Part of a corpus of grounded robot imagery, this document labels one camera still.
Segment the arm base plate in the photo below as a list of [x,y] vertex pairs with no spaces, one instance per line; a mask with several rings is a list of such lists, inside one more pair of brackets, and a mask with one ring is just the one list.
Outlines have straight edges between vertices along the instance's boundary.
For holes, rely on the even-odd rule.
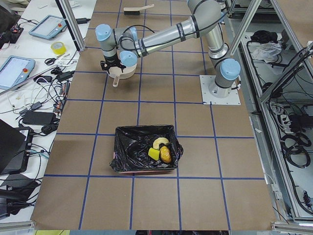
[[215,84],[215,75],[200,75],[202,103],[204,105],[241,105],[236,82],[230,88]]

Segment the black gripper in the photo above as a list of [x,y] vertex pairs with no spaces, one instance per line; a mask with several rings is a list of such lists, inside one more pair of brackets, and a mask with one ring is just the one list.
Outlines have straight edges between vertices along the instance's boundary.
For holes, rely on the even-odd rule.
[[121,69],[122,72],[124,72],[124,69],[126,68],[125,65],[121,64],[120,59],[118,58],[118,55],[113,56],[105,56],[104,55],[104,61],[100,61],[101,69],[109,74],[109,69],[113,67],[118,67]]

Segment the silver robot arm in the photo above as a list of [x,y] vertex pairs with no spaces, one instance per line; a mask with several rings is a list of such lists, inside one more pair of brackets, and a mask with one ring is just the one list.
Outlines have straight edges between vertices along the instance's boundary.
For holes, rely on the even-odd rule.
[[229,46],[223,39],[220,21],[225,14],[221,5],[215,0],[189,0],[187,6],[191,12],[187,20],[143,38],[138,38],[135,25],[120,28],[98,25],[95,35],[104,56],[101,69],[107,73],[113,68],[124,71],[135,66],[138,58],[191,38],[205,37],[209,58],[216,71],[209,92],[217,98],[229,96],[241,66],[230,57]]

